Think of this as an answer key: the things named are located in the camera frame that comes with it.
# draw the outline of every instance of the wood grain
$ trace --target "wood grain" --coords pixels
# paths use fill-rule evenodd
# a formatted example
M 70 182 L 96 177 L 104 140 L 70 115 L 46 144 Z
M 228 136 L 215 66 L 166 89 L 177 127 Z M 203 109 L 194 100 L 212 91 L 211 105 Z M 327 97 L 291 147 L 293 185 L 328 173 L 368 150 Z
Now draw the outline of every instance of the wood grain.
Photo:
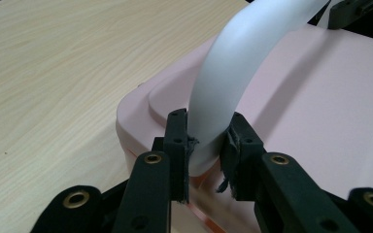
M 61 190 L 127 179 L 119 100 L 218 33 L 231 0 L 0 1 L 0 232 Z

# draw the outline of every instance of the curved handle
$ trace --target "curved handle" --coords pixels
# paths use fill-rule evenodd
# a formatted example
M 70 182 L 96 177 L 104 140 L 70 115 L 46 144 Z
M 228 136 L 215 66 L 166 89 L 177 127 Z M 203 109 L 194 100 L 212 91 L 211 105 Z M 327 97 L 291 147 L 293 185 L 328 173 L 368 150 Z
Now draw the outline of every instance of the curved handle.
M 199 141 L 189 161 L 191 176 L 200 176 L 217 161 L 222 133 L 264 58 L 284 35 L 307 23 L 326 2 L 256 0 L 224 27 L 189 100 L 187 132 Z

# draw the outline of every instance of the black object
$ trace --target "black object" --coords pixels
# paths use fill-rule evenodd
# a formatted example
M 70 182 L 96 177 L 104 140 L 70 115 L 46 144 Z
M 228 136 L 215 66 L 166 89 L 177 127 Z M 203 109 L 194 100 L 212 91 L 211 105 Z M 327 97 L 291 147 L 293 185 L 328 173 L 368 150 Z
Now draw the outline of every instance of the black object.
M 187 202 L 187 162 L 197 143 L 187 136 L 187 111 L 169 114 L 164 138 L 138 156 L 128 181 L 101 194 L 91 186 L 59 193 L 32 232 L 169 232 L 171 200 Z M 237 201 L 255 201 L 262 232 L 373 232 L 373 188 L 343 200 L 321 190 L 292 157 L 266 152 L 236 113 L 220 153 Z

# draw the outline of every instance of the light wood surface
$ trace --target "light wood surface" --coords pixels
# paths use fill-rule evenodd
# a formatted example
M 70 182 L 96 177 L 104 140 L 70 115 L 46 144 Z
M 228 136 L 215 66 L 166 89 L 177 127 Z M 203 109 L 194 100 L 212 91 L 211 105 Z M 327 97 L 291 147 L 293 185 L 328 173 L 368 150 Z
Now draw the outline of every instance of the light wood surface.
M 0 232 L 28 232 L 67 187 L 127 179 L 119 100 L 246 5 L 0 1 Z

